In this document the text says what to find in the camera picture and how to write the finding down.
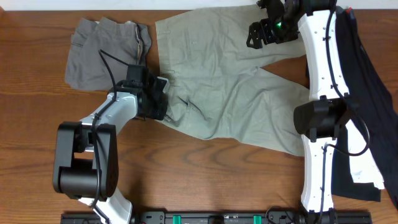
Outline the khaki beige shorts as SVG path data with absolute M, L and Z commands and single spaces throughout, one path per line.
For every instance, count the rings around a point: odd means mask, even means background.
M 309 91 L 264 70 L 303 56 L 304 43 L 249 48 L 249 26 L 264 16 L 248 5 L 196 9 L 156 22 L 160 72 L 170 82 L 166 126 L 202 140 L 233 138 L 304 154 L 293 112 Z

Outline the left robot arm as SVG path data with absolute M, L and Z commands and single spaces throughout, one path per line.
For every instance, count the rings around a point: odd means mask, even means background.
M 94 112 L 59 125 L 53 188 L 92 209 L 63 214 L 61 223 L 139 223 L 132 202 L 118 189 L 117 136 L 134 118 L 162 120 L 168 89 L 167 78 L 130 65 L 126 78 L 112 82 L 106 100 Z

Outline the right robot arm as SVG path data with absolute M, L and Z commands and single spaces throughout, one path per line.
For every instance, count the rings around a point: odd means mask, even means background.
M 305 178 L 301 195 L 303 223 L 334 223 L 331 197 L 333 155 L 341 130 L 354 109 L 342 76 L 338 55 L 333 1 L 258 1 L 267 18 L 249 27 L 246 44 L 260 49 L 301 37 L 310 79 L 309 101 L 294 109 L 294 126 L 305 151 Z

